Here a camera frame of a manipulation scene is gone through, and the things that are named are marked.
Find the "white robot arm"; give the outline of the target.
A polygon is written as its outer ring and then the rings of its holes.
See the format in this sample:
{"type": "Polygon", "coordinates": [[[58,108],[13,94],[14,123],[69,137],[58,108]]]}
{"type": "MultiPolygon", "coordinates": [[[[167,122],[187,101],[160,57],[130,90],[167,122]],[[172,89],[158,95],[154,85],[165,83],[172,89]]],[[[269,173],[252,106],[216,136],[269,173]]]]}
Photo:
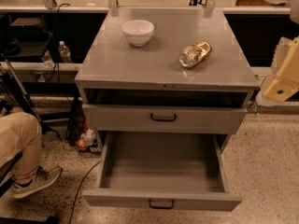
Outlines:
{"type": "MultiPolygon", "coordinates": [[[[299,0],[265,0],[269,3],[288,3],[290,19],[299,23],[299,0]]],[[[259,105],[282,104],[299,92],[299,36],[281,37],[274,53],[271,73],[265,77],[256,96],[259,105]]]]}

